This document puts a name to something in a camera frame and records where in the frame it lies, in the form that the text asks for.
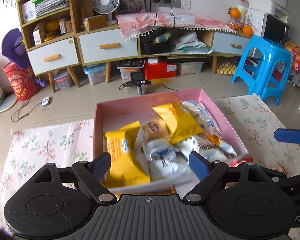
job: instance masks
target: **pink cloth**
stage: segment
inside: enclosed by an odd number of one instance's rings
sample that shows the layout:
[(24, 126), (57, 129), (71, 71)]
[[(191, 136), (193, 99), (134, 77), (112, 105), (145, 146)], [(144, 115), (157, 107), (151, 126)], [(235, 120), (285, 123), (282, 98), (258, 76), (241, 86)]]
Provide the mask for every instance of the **pink cloth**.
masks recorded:
[[(116, 15), (123, 37), (129, 38), (152, 30), (156, 13), (131, 13)], [(234, 32), (225, 22), (205, 15), (174, 13), (175, 28), (208, 28)], [(173, 27), (174, 18), (169, 12), (157, 15), (155, 27)]]

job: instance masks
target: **stack of papers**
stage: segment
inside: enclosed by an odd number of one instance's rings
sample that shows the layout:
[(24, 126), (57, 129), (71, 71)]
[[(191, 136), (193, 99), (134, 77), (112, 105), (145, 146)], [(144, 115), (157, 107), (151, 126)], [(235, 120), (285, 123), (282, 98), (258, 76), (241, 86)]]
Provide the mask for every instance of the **stack of papers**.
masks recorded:
[(40, 17), (66, 7), (69, 7), (69, 0), (45, 0), (35, 6), (35, 12)]
[(185, 33), (172, 41), (174, 53), (186, 54), (210, 54), (213, 48), (198, 40), (197, 33), (185, 31)]

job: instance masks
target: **power outlet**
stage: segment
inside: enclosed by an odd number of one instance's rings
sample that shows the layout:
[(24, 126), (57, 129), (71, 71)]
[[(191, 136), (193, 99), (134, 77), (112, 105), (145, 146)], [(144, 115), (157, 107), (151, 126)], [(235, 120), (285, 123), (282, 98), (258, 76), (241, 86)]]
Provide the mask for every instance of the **power outlet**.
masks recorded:
[(190, 9), (191, 0), (181, 0), (182, 9)]
[[(158, 6), (160, 7), (170, 7), (170, 4), (165, 3), (165, 0), (160, 0), (160, 4)], [(174, 8), (181, 8), (181, 0), (171, 0), (171, 7)]]

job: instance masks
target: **white remote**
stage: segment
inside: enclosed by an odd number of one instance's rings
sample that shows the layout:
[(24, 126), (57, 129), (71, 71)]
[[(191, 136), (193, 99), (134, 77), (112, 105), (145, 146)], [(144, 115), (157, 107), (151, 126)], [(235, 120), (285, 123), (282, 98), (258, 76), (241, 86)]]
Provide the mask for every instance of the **white remote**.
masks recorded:
[(49, 97), (42, 99), (42, 103), (41, 103), (42, 106), (47, 106), (48, 104), (49, 104)]

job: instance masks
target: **glass jar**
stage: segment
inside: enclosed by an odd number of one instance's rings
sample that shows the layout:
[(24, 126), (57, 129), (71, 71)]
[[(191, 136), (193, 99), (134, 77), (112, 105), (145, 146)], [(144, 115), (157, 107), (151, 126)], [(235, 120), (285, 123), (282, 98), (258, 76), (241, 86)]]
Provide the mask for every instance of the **glass jar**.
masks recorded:
[(230, 17), (230, 19), (227, 20), (227, 25), (233, 29), (234, 31), (240, 31), (240, 25), (237, 19)]

